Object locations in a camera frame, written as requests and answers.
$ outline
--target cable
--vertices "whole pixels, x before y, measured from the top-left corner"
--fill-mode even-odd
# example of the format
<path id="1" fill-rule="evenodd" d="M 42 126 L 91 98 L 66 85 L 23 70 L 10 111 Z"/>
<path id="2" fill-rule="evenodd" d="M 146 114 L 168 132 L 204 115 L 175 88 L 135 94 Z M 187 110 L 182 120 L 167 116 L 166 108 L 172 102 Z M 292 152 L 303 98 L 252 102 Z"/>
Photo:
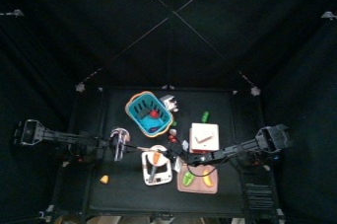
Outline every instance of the cable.
<path id="1" fill-rule="evenodd" d="M 218 170 L 218 168 L 220 167 L 220 165 L 223 165 L 226 162 L 228 162 L 230 159 L 231 159 L 232 157 L 239 156 L 239 155 L 240 155 L 240 153 L 236 153 L 236 154 L 228 156 L 218 165 L 215 165 L 215 168 L 214 168 L 214 169 L 211 170 L 211 172 L 210 172 L 208 174 L 206 174 L 206 175 L 198 175 L 198 174 L 190 169 L 190 165 L 188 165 L 188 164 L 187 164 L 187 169 L 188 169 L 188 171 L 190 171 L 196 177 L 207 177 L 207 176 L 210 176 L 210 175 Z"/>

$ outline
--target black wall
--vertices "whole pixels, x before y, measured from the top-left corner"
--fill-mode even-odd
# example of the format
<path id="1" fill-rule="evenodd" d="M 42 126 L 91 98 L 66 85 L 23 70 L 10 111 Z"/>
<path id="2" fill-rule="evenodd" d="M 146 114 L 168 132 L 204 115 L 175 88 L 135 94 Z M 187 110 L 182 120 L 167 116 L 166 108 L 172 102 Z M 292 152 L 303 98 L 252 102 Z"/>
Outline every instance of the black wall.
<path id="1" fill-rule="evenodd" d="M 282 202 L 292 223 L 337 221 L 337 23 L 323 23 L 264 89 L 268 124 L 291 128 L 294 148 L 279 168 Z"/>
<path id="2" fill-rule="evenodd" d="M 75 88 L 33 30 L 21 20 L 11 18 L 0 22 L 3 223 L 9 219 L 31 219 L 47 209 L 57 182 L 57 149 L 45 144 L 35 148 L 14 148 L 15 124 L 34 118 L 51 128 L 67 130 Z"/>

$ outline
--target yellow object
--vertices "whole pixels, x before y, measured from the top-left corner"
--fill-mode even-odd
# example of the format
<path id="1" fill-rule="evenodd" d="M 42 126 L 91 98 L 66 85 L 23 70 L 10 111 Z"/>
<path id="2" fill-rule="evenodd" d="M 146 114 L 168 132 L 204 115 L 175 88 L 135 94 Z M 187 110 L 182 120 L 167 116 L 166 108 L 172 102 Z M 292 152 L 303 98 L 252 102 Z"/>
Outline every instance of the yellow object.
<path id="1" fill-rule="evenodd" d="M 204 175 L 204 183 L 206 183 L 206 185 L 207 185 L 208 187 L 214 187 L 215 184 L 214 184 L 214 182 L 211 181 L 211 177 L 210 177 L 210 175 L 208 175 L 208 170 L 207 170 L 207 169 L 204 170 L 203 175 Z"/>
<path id="2" fill-rule="evenodd" d="M 104 184 L 108 184 L 110 182 L 110 177 L 107 175 L 104 175 L 100 179 L 100 182 L 104 183 Z"/>

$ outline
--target red object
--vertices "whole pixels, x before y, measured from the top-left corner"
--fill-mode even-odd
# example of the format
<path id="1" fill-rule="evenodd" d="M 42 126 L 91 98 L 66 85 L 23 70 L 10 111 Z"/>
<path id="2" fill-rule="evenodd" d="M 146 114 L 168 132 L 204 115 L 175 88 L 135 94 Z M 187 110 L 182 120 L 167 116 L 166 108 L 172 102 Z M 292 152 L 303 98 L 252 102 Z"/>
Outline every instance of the red object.
<path id="1" fill-rule="evenodd" d="M 151 117 L 152 118 L 159 118 L 160 117 L 160 114 L 159 114 L 158 110 L 151 111 Z"/>
<path id="2" fill-rule="evenodd" d="M 172 142 L 172 143 L 176 142 L 176 139 L 175 139 L 174 135 L 170 135 L 170 136 L 168 136 L 168 139 L 170 139 L 170 142 Z"/>

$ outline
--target black enclosure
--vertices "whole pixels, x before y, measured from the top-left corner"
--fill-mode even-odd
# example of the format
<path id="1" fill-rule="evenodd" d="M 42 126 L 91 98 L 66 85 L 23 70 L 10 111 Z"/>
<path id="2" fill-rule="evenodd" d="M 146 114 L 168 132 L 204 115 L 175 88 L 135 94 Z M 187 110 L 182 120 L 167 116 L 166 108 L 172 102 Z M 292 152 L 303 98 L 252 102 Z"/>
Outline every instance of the black enclosure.
<path id="1" fill-rule="evenodd" d="M 0 0 L 0 222 L 38 221 L 62 164 L 62 144 L 13 146 L 18 121 L 34 118 L 59 131 L 107 135 L 116 121 L 132 127 L 127 97 L 154 90 L 182 95 L 182 110 L 191 109 L 182 112 L 184 135 L 206 104 L 220 112 L 224 145 L 250 140 L 262 126 L 288 125 L 295 144 L 276 167 L 288 223 L 337 223 L 336 1 Z M 326 12 L 331 18 L 323 18 Z M 98 99 L 102 90 L 110 102 Z M 94 180 L 119 171 L 110 165 L 95 170 Z M 91 168 L 71 168 L 71 174 L 90 178 Z M 67 182 L 79 190 L 62 186 L 71 197 L 61 203 L 77 208 L 71 201 L 82 202 L 87 190 Z M 110 211 L 100 208 L 104 195 L 91 200 L 82 203 Z M 242 215 L 240 200 L 227 197 L 222 207 L 230 208 L 211 201 L 203 214 Z M 194 212 L 180 209 L 182 215 Z M 219 214 L 226 209 L 228 214 Z"/>

